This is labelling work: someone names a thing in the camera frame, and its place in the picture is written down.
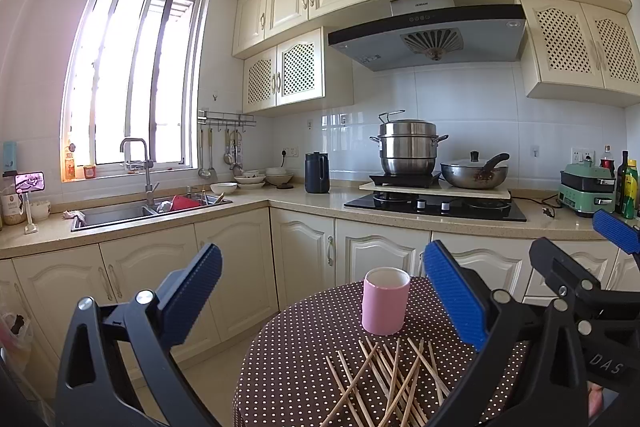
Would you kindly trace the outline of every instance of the blue gripper pad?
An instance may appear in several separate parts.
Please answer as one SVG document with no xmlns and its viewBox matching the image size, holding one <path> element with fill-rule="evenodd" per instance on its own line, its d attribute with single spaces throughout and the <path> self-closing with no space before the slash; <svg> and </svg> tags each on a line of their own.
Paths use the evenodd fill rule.
<svg viewBox="0 0 640 427">
<path fill-rule="evenodd" d="M 461 267 L 440 241 L 427 245 L 422 263 L 460 340 L 480 351 L 488 336 L 489 288 L 476 272 Z"/>
<path fill-rule="evenodd" d="M 604 210 L 593 214 L 593 230 L 630 255 L 640 253 L 639 230 Z"/>
<path fill-rule="evenodd" d="M 182 344 L 191 331 L 201 309 L 206 304 L 222 275 L 222 253 L 216 245 L 202 247 L 189 266 L 171 272 L 156 292 L 160 300 L 163 349 Z"/>
</svg>

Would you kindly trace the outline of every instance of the floor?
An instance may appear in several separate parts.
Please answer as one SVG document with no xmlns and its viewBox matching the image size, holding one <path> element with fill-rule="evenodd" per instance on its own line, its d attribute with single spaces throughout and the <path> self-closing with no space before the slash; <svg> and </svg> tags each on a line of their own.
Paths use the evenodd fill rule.
<svg viewBox="0 0 640 427">
<path fill-rule="evenodd" d="M 252 341 L 252 337 L 240 341 L 210 359 L 184 370 L 188 382 L 223 427 L 233 427 L 231 401 L 236 391 L 244 355 Z M 138 389 L 137 393 L 145 413 L 164 422 L 165 419 L 148 387 Z"/>
</svg>

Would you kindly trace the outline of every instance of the phone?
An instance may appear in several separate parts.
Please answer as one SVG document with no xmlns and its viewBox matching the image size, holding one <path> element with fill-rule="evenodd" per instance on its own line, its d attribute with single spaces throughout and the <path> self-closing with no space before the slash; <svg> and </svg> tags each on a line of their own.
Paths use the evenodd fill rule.
<svg viewBox="0 0 640 427">
<path fill-rule="evenodd" d="M 24 192 L 38 192 L 44 190 L 44 172 L 27 172 L 16 174 L 15 191 L 18 194 Z"/>
</svg>

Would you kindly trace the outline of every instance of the range hood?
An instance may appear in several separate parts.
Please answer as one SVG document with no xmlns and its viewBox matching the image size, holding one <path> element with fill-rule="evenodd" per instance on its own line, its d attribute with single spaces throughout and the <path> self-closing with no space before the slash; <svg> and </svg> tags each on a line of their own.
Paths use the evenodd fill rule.
<svg viewBox="0 0 640 427">
<path fill-rule="evenodd" d="M 371 71 L 517 60 L 526 20 L 522 6 L 456 7 L 452 1 L 393 1 L 392 17 L 331 32 L 329 45 Z"/>
</svg>

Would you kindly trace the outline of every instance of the window frame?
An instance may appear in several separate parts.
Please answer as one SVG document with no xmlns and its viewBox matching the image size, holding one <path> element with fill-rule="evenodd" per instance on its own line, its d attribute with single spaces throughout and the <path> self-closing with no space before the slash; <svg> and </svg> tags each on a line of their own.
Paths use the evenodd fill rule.
<svg viewBox="0 0 640 427">
<path fill-rule="evenodd" d="M 105 28 L 108 28 L 109 22 L 113 13 L 115 12 L 117 3 L 119 0 L 112 0 L 111 5 L 108 11 L 108 18 Z M 60 146 L 60 161 L 61 166 L 64 165 L 64 149 L 67 144 L 67 140 L 70 134 L 70 126 L 71 126 L 71 95 L 73 93 L 73 81 L 76 73 L 76 57 L 77 57 L 77 49 L 76 46 L 79 46 L 81 42 L 82 35 L 84 33 L 86 22 L 88 20 L 89 13 L 95 7 L 97 0 L 89 0 L 84 13 L 82 15 L 81 23 L 78 26 L 78 31 L 76 32 L 76 41 L 74 43 L 74 47 L 70 56 L 69 65 L 67 68 L 67 78 L 65 82 L 65 93 L 63 97 L 63 114 L 62 114 L 62 122 L 61 122 L 61 146 Z M 204 22 L 203 18 L 206 14 L 204 11 L 204 3 L 203 0 L 194 0 L 193 10 L 191 13 L 191 21 L 190 21 L 190 34 L 189 34 L 189 42 L 188 42 L 188 52 L 187 57 L 184 64 L 184 73 L 182 78 L 182 105 L 181 105 L 181 118 L 180 118 L 180 151 L 181 151 L 181 161 L 178 162 L 163 162 L 163 163 L 155 163 L 155 134 L 156 134 L 156 122 L 155 122 L 155 106 L 156 106 L 156 94 L 157 94 L 157 85 L 158 85 L 158 77 L 159 77 L 159 59 L 161 56 L 162 49 L 162 38 L 164 36 L 164 30 L 166 27 L 166 22 L 168 21 L 169 14 L 171 11 L 173 0 L 166 0 L 164 5 L 164 11 L 162 14 L 162 23 L 159 30 L 158 41 L 156 43 L 156 54 L 154 57 L 154 66 L 152 73 L 152 88 L 150 95 L 150 108 L 149 108 L 149 143 L 147 144 L 149 149 L 149 157 L 154 160 L 153 171 L 164 171 L 164 170 L 179 170 L 179 169 L 192 169 L 194 168 L 194 158 L 193 158 L 193 147 L 192 147 L 192 136 L 193 133 L 193 107 L 196 101 L 194 100 L 195 93 L 194 89 L 197 86 L 197 68 L 196 68 L 196 58 L 200 55 L 199 47 L 202 45 L 202 42 L 199 42 L 200 39 L 198 36 L 200 35 L 200 29 L 202 28 L 202 24 Z M 151 0 L 145 0 L 140 22 L 138 24 L 138 32 L 136 35 L 136 43 L 132 53 L 131 65 L 129 68 L 129 82 L 127 84 L 127 107 L 125 111 L 125 128 L 124 134 L 125 136 L 130 136 L 130 110 L 131 110 L 131 101 L 133 94 L 133 76 L 135 70 L 136 56 L 138 53 L 138 47 L 140 44 L 140 35 L 142 33 L 142 29 L 144 27 L 145 19 L 148 13 L 148 8 L 151 4 Z M 106 36 L 105 33 L 102 35 L 102 41 L 100 42 L 100 46 L 98 48 L 98 56 L 96 61 L 94 62 L 94 77 L 92 84 L 92 97 L 91 97 L 91 108 L 90 108 L 90 116 L 89 116 L 89 158 L 90 162 L 96 164 L 95 160 L 95 100 L 97 93 L 97 85 L 100 71 L 100 59 L 102 58 L 102 51 L 104 49 L 104 39 Z M 99 164 L 98 177 L 107 177 L 107 176 L 117 176 L 121 174 L 127 174 L 131 164 L 130 158 L 130 148 L 125 147 L 125 160 L 122 162 L 114 162 L 114 163 L 103 163 Z M 63 182 L 66 181 L 75 181 L 75 180 L 65 180 L 64 177 L 64 169 L 61 169 L 61 178 Z"/>
</svg>

